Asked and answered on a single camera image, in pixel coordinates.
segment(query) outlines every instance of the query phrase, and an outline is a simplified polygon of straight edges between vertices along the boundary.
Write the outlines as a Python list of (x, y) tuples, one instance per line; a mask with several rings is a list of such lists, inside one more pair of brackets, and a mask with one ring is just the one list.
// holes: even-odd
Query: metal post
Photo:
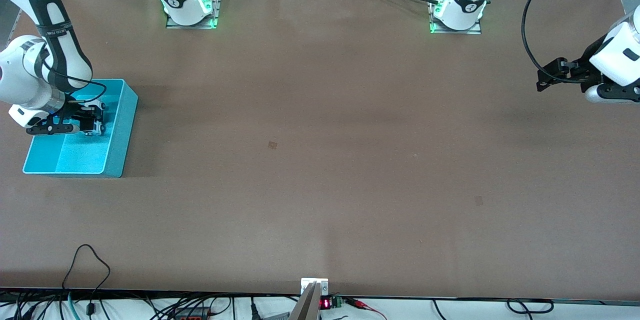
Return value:
[(304, 289), (300, 299), (288, 320), (318, 320), (320, 318), (320, 297), (322, 296), (322, 283), (309, 283)]

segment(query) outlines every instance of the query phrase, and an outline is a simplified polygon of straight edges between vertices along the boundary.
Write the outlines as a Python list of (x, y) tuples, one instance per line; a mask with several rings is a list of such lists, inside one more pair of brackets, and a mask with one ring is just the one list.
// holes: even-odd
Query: brown table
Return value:
[[(212, 31), (64, 1), (95, 77), (139, 95), (125, 173), (23, 175), (0, 117), (0, 285), (59, 286), (86, 242), (109, 288), (640, 299), (640, 108), (537, 93), (525, 0), (480, 36), (429, 34), (410, 0), (223, 0)], [(532, 50), (576, 57), (622, 13), (535, 0)], [(103, 275), (86, 253), (70, 285)]]

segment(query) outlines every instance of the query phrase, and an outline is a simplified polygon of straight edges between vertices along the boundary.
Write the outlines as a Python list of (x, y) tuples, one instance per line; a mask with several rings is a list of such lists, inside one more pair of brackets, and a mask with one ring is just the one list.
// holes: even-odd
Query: table surface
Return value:
[[(0, 117), (2, 286), (59, 286), (91, 243), (108, 288), (640, 299), (639, 109), (537, 93), (525, 0), (482, 35), (429, 34), (411, 0), (223, 1), (203, 31), (64, 0), (94, 76), (139, 95), (125, 172), (23, 175)], [(534, 0), (531, 48), (577, 57), (622, 12)], [(103, 276), (86, 252), (68, 285)]]

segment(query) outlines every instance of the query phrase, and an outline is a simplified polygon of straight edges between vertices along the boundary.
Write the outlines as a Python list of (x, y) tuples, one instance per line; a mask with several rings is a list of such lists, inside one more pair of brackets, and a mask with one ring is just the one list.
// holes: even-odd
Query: teal cable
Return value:
[(78, 316), (78, 313), (76, 313), (76, 308), (74, 307), (74, 302), (71, 300), (71, 292), (69, 291), (69, 294), (66, 296), (66, 301), (69, 302), (69, 307), (71, 308), (71, 314), (73, 314), (73, 317), (75, 318), (75, 320), (80, 320), (80, 317)]

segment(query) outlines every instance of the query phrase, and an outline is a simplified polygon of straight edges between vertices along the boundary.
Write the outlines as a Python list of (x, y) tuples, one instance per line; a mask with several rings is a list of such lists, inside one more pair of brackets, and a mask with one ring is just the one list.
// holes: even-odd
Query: blue plastic bin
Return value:
[[(117, 178), (122, 176), (129, 146), (138, 96), (123, 79), (94, 79), (107, 86), (100, 97), (105, 132), (99, 136), (84, 133), (39, 135), (32, 139), (22, 168), (25, 174), (66, 178)], [(73, 94), (90, 99), (102, 88), (89, 84)]]

